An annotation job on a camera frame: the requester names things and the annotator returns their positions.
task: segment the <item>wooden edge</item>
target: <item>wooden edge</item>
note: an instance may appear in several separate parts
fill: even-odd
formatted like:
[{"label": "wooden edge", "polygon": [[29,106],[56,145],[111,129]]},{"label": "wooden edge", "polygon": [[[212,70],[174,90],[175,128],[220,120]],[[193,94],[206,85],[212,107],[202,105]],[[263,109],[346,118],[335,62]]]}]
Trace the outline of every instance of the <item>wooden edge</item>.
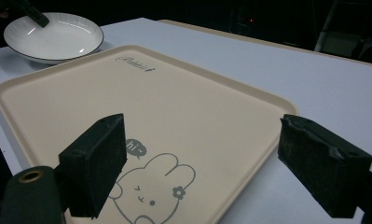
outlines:
[{"label": "wooden edge", "polygon": [[295,50],[295,51],[300,51],[300,52],[312,53],[312,54],[322,55],[322,56],[329,57],[329,58],[342,59],[342,60],[350,61],[350,62],[353,62],[353,63],[360,63],[360,64],[365,64],[365,65],[372,66],[372,63],[366,63],[366,62],[357,61],[357,60],[354,60],[354,59],[348,59],[348,58],[339,57],[339,56],[335,56],[335,55],[331,55],[331,54],[325,54],[325,53],[321,53],[321,52],[318,52],[318,51],[312,51],[312,50],[308,50],[308,49],[299,49],[299,48],[295,48],[295,47],[291,47],[291,46],[286,46],[286,45],[282,45],[282,44],[269,42],[269,41],[266,41],[266,40],[251,38],[249,36],[234,35],[232,33],[217,31],[217,30],[214,30],[214,29],[200,27],[200,26],[197,26],[197,25],[182,23],[182,22],[179,22],[179,21],[160,20],[159,22],[163,22],[163,23],[167,23],[167,24],[170,24],[170,25],[175,25],[175,26],[179,26],[179,27],[183,27],[183,28],[187,28],[187,29],[191,29],[191,30],[201,31],[201,32],[204,32],[204,33],[212,34],[212,35],[221,35],[221,36],[224,36],[224,37],[237,39],[237,40],[241,40],[241,41],[246,41],[246,42],[250,42],[250,43],[261,44],[261,45],[266,45],[266,46],[271,46],[271,47],[276,47],[276,48],[281,48],[281,49],[290,49],[290,50]]}]

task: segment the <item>bowl rim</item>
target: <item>bowl rim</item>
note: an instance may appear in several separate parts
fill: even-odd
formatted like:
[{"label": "bowl rim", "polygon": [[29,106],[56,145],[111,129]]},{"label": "bowl rim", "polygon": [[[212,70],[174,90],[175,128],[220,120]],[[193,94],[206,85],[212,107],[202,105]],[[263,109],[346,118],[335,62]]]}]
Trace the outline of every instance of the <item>bowl rim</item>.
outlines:
[{"label": "bowl rim", "polygon": [[62,61],[70,61],[70,60],[74,60],[74,59],[77,59],[77,58],[82,58],[82,57],[85,57],[87,55],[90,55],[91,53],[95,52],[101,45],[102,43],[104,42],[104,32],[102,30],[102,28],[96,24],[94,21],[91,21],[85,17],[82,17],[82,16],[78,16],[78,15],[75,15],[75,14],[71,14],[71,13],[65,13],[65,12],[43,12],[44,15],[47,15],[47,14],[63,14],[63,15],[71,15],[71,16],[75,16],[75,17],[79,17],[79,18],[82,18],[86,21],[90,21],[91,23],[95,24],[99,29],[100,33],[102,34],[102,38],[101,38],[101,41],[100,43],[96,46],[96,48],[90,50],[90,52],[88,53],[85,53],[85,54],[82,54],[82,55],[78,55],[78,56],[75,56],[75,57],[70,57],[70,58],[62,58],[62,59],[50,59],[50,58],[40,58],[40,57],[36,57],[36,56],[32,56],[32,55],[29,55],[29,54],[26,54],[26,53],[22,53],[16,49],[14,49],[7,41],[6,41],[6,30],[7,30],[7,27],[9,27],[11,25],[11,23],[15,22],[15,21],[18,21],[18,20],[21,20],[23,18],[26,18],[27,16],[23,16],[23,17],[19,17],[17,18],[16,20],[12,21],[11,23],[9,23],[7,25],[7,27],[5,28],[5,31],[3,32],[3,36],[4,36],[4,39],[5,39],[5,42],[7,43],[7,46],[9,48],[11,48],[12,50],[16,51],[17,53],[19,53],[20,55],[24,56],[24,57],[27,57],[27,58],[30,58],[30,59],[36,59],[36,60],[39,60],[39,61],[48,61],[48,62],[62,62]]}]

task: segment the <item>beige tray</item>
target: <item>beige tray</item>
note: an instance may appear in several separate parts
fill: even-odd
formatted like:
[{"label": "beige tray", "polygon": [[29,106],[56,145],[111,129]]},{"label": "beige tray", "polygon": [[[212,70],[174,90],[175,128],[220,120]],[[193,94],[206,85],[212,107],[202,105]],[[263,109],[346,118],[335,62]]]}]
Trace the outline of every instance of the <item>beige tray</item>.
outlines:
[{"label": "beige tray", "polygon": [[51,167],[93,122],[124,114],[129,160],[110,198],[98,219],[69,223],[215,223],[277,146],[282,115],[297,113],[136,46],[7,81],[0,108],[31,165]]}]

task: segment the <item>table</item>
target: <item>table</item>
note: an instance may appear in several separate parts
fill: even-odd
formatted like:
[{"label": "table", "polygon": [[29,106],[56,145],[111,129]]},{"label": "table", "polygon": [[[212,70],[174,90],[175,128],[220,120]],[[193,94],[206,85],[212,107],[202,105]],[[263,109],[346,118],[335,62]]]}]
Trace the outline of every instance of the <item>table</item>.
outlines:
[{"label": "table", "polygon": [[[102,27],[101,50],[139,45],[280,95],[372,155],[372,64],[144,18]],[[46,68],[0,49],[0,83]],[[0,146],[13,174],[28,168],[0,113]],[[360,223],[333,219],[274,151],[221,223]]]}]

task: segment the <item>flower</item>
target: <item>flower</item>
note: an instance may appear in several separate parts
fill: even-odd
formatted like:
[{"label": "flower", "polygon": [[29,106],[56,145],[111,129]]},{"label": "flower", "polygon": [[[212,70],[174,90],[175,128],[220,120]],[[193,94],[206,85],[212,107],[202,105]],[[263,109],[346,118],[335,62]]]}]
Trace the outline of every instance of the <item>flower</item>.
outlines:
[{"label": "flower", "polygon": [[179,186],[177,188],[173,188],[173,197],[178,198],[179,200],[182,200],[185,194],[186,194],[186,191],[183,189],[183,187]]}]

